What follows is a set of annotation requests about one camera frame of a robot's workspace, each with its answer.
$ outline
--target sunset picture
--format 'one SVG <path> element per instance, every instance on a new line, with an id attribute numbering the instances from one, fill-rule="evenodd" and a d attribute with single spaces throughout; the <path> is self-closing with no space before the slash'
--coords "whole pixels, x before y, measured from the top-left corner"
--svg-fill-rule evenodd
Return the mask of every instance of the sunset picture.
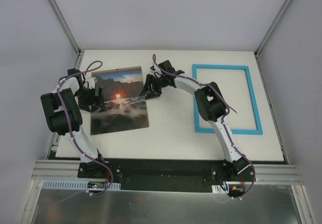
<path id="1" fill-rule="evenodd" d="M 92 73 L 103 88 L 106 111 L 92 107 L 91 135 L 149 127 L 141 67 Z"/>

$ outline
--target cable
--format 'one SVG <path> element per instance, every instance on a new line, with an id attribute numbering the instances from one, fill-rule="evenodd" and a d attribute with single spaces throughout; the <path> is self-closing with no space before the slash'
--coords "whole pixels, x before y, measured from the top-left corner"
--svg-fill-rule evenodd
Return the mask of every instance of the cable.
<path id="1" fill-rule="evenodd" d="M 241 157 L 243 157 L 250 165 L 251 165 L 251 167 L 253 168 L 253 172 L 254 172 L 254 177 L 253 177 L 253 180 L 252 180 L 252 183 L 251 183 L 251 185 L 250 185 L 250 187 L 248 188 L 248 190 L 243 194 L 243 195 L 241 195 L 240 197 L 239 197 L 239 199 L 241 199 L 241 197 L 242 196 L 245 196 L 251 189 L 252 189 L 252 187 L 253 187 L 253 185 L 254 185 L 254 183 L 255 183 L 255 179 L 256 179 L 256 172 L 255 172 L 255 167 L 254 167 L 254 164 L 244 155 L 244 154 L 242 154 L 240 151 L 239 151 L 239 149 L 234 145 L 234 143 L 233 143 L 233 141 L 232 141 L 232 139 L 231 139 L 231 136 L 230 136 L 230 134 L 229 134 L 229 131 L 228 131 L 228 129 L 227 129 L 227 127 L 226 127 L 226 124 L 225 124 L 225 121 L 224 121 L 224 118 L 230 113 L 230 109 L 232 109 L 233 110 L 233 108 L 231 108 L 226 102 L 225 102 L 225 100 L 224 100 L 224 98 L 218 93 L 218 91 L 216 91 L 216 89 L 211 85 L 211 84 L 202 84 L 202 83 L 199 83 L 196 79 L 193 79 L 193 78 L 191 78 L 191 77 L 187 77 L 187 76 L 181 76 L 181 75 L 179 75 L 179 74 L 172 74 L 172 73 L 170 73 L 170 72 L 167 72 L 167 71 L 165 71 L 164 69 L 162 69 L 160 66 L 158 66 L 158 64 L 156 63 L 156 55 L 155 54 L 153 54 L 153 56 L 152 56 L 152 60 L 153 60 L 153 63 L 155 64 L 155 66 L 156 67 L 158 67 L 159 68 L 159 70 L 161 70 L 161 72 L 163 72 L 164 74 L 167 74 L 167 75 L 169 75 L 169 76 L 172 76 L 172 77 L 179 77 L 179 78 L 185 78 L 185 79 L 188 79 L 188 80 L 191 80 L 191 81 L 193 81 L 194 83 L 196 83 L 196 84 L 198 84 L 198 85 L 200 85 L 200 86 L 207 86 L 207 87 L 209 87 L 216 95 L 217 95 L 217 97 L 222 101 L 222 103 L 225 105 L 225 107 L 227 108 L 227 112 L 222 116 L 222 118 L 221 118 L 221 123 L 222 123 L 222 125 L 223 125 L 223 127 L 224 127 L 224 129 L 225 129 L 225 132 L 226 132 L 226 134 L 227 134 L 227 136 L 228 136 L 228 138 L 229 138 L 229 141 L 230 141 L 230 143 L 231 143 L 231 146 L 235 149 L 235 151 L 241 156 Z"/>
<path id="2" fill-rule="evenodd" d="M 98 63 L 100 63 L 100 65 L 99 65 L 98 67 L 96 67 L 96 68 L 90 69 L 90 67 L 91 67 L 94 63 L 97 63 L 97 62 L 98 62 Z M 90 193 L 90 195 L 100 195 L 100 194 L 103 194 L 105 191 L 107 191 L 107 189 L 108 189 L 108 188 L 110 188 L 110 186 L 111 186 L 111 185 L 112 185 L 112 183 L 113 183 L 113 173 L 112 173 L 111 169 L 110 169 L 109 167 L 107 167 L 105 164 L 103 164 L 103 163 L 101 163 L 101 162 L 99 162 L 99 161 L 97 161 L 97 160 L 93 159 L 93 158 L 92 158 L 92 157 L 90 157 L 89 155 L 87 155 L 87 154 L 86 154 L 86 153 L 85 153 L 85 152 L 84 152 L 84 151 L 79 147 L 79 145 L 77 144 L 77 141 L 76 141 L 76 139 L 75 139 L 75 136 L 74 136 L 74 134 L 73 134 L 73 132 L 72 132 L 71 122 L 70 122 L 69 114 L 68 114 L 68 112 L 67 112 L 66 105 L 65 105 L 65 103 L 64 103 L 64 101 L 63 101 L 63 98 L 62 98 L 62 96 L 61 96 L 61 94 L 60 94 L 60 89 L 61 89 L 61 87 L 64 85 L 64 83 L 65 83 L 68 79 L 70 79 L 70 78 L 72 78 L 72 77 L 75 77 L 75 76 L 77 76 L 77 75 L 79 75 L 79 74 L 84 74 L 84 75 L 86 75 L 88 72 L 95 71 L 95 70 L 97 70 L 97 69 L 101 68 L 101 67 L 102 67 L 102 65 L 103 65 L 103 62 L 101 62 L 100 60 L 96 60 L 96 61 L 92 62 L 92 63 L 87 67 L 87 69 L 86 69 L 85 71 L 81 71 L 81 72 L 78 72 L 78 73 L 72 74 L 72 75 L 67 76 L 66 78 L 62 79 L 62 80 L 61 80 L 61 82 L 59 83 L 58 87 L 57 87 L 57 95 L 58 95 L 58 97 L 59 97 L 59 99 L 60 99 L 61 105 L 62 105 L 62 107 L 63 107 L 63 109 L 64 109 L 64 112 L 65 112 L 65 115 L 66 115 L 66 119 L 67 119 L 67 123 L 68 123 L 68 130 L 69 130 L 69 134 L 70 134 L 70 137 L 72 138 L 72 141 L 73 141 L 73 143 L 75 144 L 76 148 L 77 148 L 77 149 L 78 149 L 78 151 L 79 151 L 82 155 L 84 155 L 86 158 L 88 158 L 89 160 L 91 160 L 91 161 L 93 161 L 93 162 L 95 162 L 95 163 L 97 163 L 97 164 L 99 164 L 99 165 L 103 166 L 104 168 L 106 168 L 106 169 L 107 169 L 107 171 L 108 171 L 108 172 L 110 173 L 110 175 L 111 175 L 111 182 L 110 182 L 110 184 L 109 184 L 109 185 L 107 185 L 107 186 L 106 186 L 106 188 L 105 188 L 104 190 L 102 190 L 102 191 L 101 191 L 101 192 L 99 192 L 99 193 L 93 193 L 93 192 L 91 192 L 91 193 Z"/>

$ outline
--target white vent strip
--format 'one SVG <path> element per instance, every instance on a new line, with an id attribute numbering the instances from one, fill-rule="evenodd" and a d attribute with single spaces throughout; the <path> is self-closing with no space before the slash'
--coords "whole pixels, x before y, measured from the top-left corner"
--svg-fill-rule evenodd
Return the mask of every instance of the white vent strip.
<path id="1" fill-rule="evenodd" d="M 87 180 L 44 180 L 43 189 L 87 190 Z M 120 190 L 121 184 L 113 183 L 109 190 Z"/>

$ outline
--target white wall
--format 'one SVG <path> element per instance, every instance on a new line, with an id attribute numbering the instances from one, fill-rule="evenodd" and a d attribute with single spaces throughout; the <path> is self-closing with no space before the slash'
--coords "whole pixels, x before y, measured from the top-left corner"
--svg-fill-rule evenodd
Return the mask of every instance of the white wall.
<path id="1" fill-rule="evenodd" d="M 82 49 L 243 50 L 284 0 L 56 0 Z"/>
<path id="2" fill-rule="evenodd" d="M 294 0 L 260 65 L 286 151 L 322 223 L 322 0 Z"/>
<path id="3" fill-rule="evenodd" d="M 0 223 L 17 221 L 35 162 L 48 146 L 40 95 L 74 62 L 47 0 L 0 0 Z"/>

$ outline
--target metal beam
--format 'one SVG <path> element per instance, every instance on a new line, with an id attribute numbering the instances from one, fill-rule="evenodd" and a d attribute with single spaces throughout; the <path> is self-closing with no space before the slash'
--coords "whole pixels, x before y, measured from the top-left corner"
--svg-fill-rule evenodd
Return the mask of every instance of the metal beam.
<path id="1" fill-rule="evenodd" d="M 38 160 L 32 179 L 85 180 L 77 177 L 79 164 L 80 161 Z M 303 185 L 302 175 L 295 165 L 255 165 L 255 170 L 256 184 Z"/>
<path id="2" fill-rule="evenodd" d="M 281 9 L 277 13 L 276 17 L 274 18 L 271 26 L 269 27 L 268 31 L 266 32 L 262 42 L 260 43 L 259 47 L 255 51 L 255 56 L 258 57 L 258 55 L 262 52 L 263 48 L 265 47 L 267 41 L 272 36 L 273 32 L 275 31 L 278 23 L 281 21 L 282 17 L 284 16 L 285 12 L 287 11 L 288 7 L 291 5 L 293 0 L 285 0 Z"/>
<path id="3" fill-rule="evenodd" d="M 66 37 L 68 38 L 70 44 L 72 45 L 72 47 L 74 48 L 76 54 L 79 54 L 80 53 L 80 49 L 75 41 L 75 38 L 73 37 L 67 23 L 66 23 L 66 20 L 64 19 L 57 3 L 55 0 L 48 0 L 48 3 L 50 4 L 50 7 L 52 8 L 61 28 L 63 29 Z"/>

